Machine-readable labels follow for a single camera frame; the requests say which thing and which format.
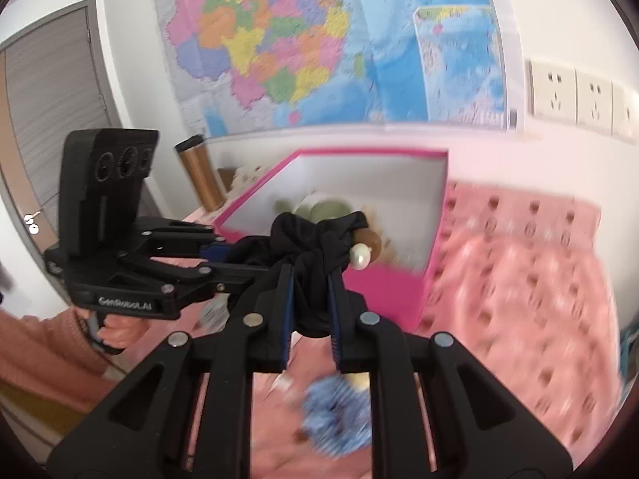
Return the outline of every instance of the black tumbler lid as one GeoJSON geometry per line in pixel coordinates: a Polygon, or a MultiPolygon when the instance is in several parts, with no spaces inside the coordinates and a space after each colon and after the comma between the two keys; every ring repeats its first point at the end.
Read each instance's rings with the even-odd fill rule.
{"type": "Polygon", "coordinates": [[[184,142],[180,142],[179,144],[176,144],[175,151],[177,151],[178,153],[181,153],[183,151],[186,151],[187,149],[191,149],[192,147],[195,147],[196,145],[200,145],[203,143],[204,143],[204,137],[202,135],[193,135],[189,139],[186,139],[184,142]]]}

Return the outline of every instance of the blue fluffy object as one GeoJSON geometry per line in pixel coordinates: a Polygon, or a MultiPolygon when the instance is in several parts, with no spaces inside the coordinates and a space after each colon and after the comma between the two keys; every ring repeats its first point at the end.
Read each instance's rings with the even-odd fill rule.
{"type": "Polygon", "coordinates": [[[319,452],[341,457],[372,440],[371,397],[357,392],[341,375],[313,382],[306,389],[302,429],[319,452]]]}

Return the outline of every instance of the human hand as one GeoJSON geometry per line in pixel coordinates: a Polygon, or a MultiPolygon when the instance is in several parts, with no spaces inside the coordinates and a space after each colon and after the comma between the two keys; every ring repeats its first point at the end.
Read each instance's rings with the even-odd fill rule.
{"type": "MultiPolygon", "coordinates": [[[[88,319],[91,315],[89,310],[78,307],[75,308],[75,312],[83,319],[88,319]]],[[[98,330],[98,336],[104,344],[115,349],[124,349],[139,341],[148,329],[148,319],[110,314],[105,317],[104,326],[98,330]]]]}

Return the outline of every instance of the white outlet panel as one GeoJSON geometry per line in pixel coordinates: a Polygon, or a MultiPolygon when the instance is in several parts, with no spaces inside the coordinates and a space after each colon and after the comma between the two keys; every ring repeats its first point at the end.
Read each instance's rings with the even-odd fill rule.
{"type": "Polygon", "coordinates": [[[639,137],[639,94],[612,85],[612,134],[623,140],[639,137]]]}
{"type": "Polygon", "coordinates": [[[612,81],[577,71],[577,124],[612,135],[612,81]]]}
{"type": "Polygon", "coordinates": [[[546,119],[577,122],[577,86],[573,68],[530,63],[533,114],[546,119]]]}

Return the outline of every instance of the door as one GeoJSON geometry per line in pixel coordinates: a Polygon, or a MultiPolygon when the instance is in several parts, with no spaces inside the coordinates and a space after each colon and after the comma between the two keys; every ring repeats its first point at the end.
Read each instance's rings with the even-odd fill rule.
{"type": "Polygon", "coordinates": [[[40,253],[58,241],[66,136],[119,126],[107,113],[104,94],[86,6],[62,11],[0,52],[0,169],[40,253]]]}

